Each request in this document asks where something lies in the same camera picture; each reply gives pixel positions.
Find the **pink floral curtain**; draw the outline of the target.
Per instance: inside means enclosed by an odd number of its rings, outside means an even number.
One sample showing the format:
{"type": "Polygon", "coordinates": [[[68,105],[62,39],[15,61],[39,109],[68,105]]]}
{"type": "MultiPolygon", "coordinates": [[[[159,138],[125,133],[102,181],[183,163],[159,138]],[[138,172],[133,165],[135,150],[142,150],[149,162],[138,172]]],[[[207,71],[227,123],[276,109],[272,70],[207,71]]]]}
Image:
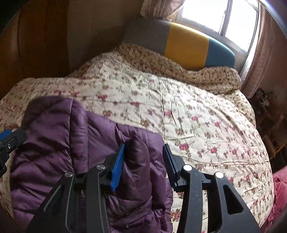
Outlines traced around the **pink floral curtain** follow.
{"type": "Polygon", "coordinates": [[[241,70],[241,92],[250,99],[260,87],[261,82],[275,60],[275,48],[279,46],[280,38],[286,38],[276,21],[266,9],[260,10],[260,24],[256,38],[241,70]]]}
{"type": "Polygon", "coordinates": [[[141,16],[172,21],[182,9],[185,0],[144,0],[141,16]]]}

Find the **pink floral right curtain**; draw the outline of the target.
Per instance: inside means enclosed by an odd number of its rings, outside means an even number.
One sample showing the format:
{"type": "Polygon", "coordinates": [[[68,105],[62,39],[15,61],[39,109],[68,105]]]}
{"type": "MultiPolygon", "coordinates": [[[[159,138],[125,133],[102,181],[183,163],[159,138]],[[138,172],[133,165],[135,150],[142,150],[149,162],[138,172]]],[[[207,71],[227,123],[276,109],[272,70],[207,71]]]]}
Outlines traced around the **pink floral right curtain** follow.
{"type": "Polygon", "coordinates": [[[241,92],[250,99],[260,87],[261,82],[275,60],[275,48],[279,46],[280,38],[286,38],[276,21],[266,9],[260,10],[260,24],[256,38],[241,70],[241,92]]]}

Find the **pink floral left curtain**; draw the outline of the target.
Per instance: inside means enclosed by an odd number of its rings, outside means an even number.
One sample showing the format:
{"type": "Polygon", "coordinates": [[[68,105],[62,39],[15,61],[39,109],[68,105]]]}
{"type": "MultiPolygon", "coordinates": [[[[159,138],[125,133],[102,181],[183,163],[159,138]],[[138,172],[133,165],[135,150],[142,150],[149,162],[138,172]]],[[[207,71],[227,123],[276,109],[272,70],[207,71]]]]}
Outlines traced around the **pink floral left curtain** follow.
{"type": "Polygon", "coordinates": [[[182,9],[185,0],[144,0],[141,16],[172,21],[182,9]]]}

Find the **pink red velvet blanket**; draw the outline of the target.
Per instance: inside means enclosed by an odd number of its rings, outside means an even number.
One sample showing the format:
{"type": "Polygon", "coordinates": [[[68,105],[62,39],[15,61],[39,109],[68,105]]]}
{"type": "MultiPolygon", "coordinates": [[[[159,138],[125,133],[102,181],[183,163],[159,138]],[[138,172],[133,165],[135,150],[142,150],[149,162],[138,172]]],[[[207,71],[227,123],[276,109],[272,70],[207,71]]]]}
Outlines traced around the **pink red velvet blanket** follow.
{"type": "Polygon", "coordinates": [[[287,201],[286,167],[273,174],[274,181],[274,202],[271,212],[261,227],[261,232],[268,232],[273,229],[283,216],[287,201]]]}

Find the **cluttered wooden side table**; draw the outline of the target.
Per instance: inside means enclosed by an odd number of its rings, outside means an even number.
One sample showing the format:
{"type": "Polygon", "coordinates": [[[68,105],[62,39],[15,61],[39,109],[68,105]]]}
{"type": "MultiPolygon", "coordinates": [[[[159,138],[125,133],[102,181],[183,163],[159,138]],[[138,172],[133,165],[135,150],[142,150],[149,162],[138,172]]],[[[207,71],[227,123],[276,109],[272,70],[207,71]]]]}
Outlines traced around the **cluttered wooden side table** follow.
{"type": "Polygon", "coordinates": [[[269,159],[275,158],[286,147],[286,111],[274,92],[258,88],[251,99],[258,130],[269,159]]]}

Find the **bright window with frame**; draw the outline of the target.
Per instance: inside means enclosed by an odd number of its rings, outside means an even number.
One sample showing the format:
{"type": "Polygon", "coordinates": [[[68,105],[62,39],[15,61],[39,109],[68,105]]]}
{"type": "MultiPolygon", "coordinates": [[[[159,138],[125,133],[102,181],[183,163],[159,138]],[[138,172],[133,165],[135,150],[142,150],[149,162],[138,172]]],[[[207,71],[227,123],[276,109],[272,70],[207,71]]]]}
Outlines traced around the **bright window with frame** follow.
{"type": "Polygon", "coordinates": [[[202,29],[212,37],[226,39],[249,52],[254,42],[258,21],[258,1],[185,1],[178,22],[202,29]]]}

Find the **grey yellow blue headboard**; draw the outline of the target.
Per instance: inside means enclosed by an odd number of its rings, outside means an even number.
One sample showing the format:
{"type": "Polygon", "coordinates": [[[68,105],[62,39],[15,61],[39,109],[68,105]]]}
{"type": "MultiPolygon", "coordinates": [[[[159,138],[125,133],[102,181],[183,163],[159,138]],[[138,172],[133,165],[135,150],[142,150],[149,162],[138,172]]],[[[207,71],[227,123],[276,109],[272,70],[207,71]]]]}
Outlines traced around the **grey yellow blue headboard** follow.
{"type": "Polygon", "coordinates": [[[234,67],[235,54],[221,42],[182,24],[137,18],[124,26],[124,42],[135,44],[179,64],[186,70],[234,67]]]}

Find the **floral pillow at headboard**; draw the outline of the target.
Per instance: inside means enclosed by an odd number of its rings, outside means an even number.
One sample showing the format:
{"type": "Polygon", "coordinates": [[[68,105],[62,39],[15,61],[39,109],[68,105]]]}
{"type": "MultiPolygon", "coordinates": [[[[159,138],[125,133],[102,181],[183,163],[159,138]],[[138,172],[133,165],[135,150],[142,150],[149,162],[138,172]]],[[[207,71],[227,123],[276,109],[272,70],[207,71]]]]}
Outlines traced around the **floral pillow at headboard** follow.
{"type": "Polygon", "coordinates": [[[139,71],[190,84],[215,95],[229,95],[241,88],[238,72],[228,66],[188,70],[157,52],[135,44],[122,43],[116,51],[139,71]]]}

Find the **purple quilted down jacket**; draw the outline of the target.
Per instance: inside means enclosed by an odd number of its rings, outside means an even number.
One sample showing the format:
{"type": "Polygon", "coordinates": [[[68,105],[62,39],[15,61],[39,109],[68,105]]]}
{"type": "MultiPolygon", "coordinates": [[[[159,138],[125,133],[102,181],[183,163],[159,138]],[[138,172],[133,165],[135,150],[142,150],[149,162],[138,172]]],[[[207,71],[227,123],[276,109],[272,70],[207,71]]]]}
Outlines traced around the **purple quilted down jacket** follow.
{"type": "Polygon", "coordinates": [[[27,138],[16,150],[10,176],[19,227],[27,228],[64,173],[86,173],[124,144],[119,185],[105,196],[111,231],[172,232],[173,191],[160,134],[118,124],[58,96],[31,101],[21,126],[27,138]]]}

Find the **dark wooden wardrobe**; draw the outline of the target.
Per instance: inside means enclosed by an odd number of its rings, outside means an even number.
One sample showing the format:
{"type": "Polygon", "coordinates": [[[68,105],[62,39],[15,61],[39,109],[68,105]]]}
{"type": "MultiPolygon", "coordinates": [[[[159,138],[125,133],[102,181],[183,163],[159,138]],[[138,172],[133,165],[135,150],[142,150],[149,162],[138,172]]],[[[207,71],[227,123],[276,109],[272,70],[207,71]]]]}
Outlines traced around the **dark wooden wardrobe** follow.
{"type": "Polygon", "coordinates": [[[22,79],[70,72],[69,1],[26,1],[1,33],[1,97],[22,79]]]}

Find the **floral cream bed quilt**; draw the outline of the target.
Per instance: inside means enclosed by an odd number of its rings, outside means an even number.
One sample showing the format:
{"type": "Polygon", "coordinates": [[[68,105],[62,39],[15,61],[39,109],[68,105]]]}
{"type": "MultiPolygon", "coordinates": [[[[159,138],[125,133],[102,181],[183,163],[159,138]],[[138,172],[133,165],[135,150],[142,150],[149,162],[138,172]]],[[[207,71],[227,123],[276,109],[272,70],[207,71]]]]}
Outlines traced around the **floral cream bed quilt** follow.
{"type": "Polygon", "coordinates": [[[229,67],[188,71],[144,47],[122,44],[63,78],[27,78],[1,99],[1,129],[15,129],[40,96],[72,98],[90,112],[161,134],[199,171],[221,171],[259,226],[271,212],[274,184],[254,111],[229,67]]]}

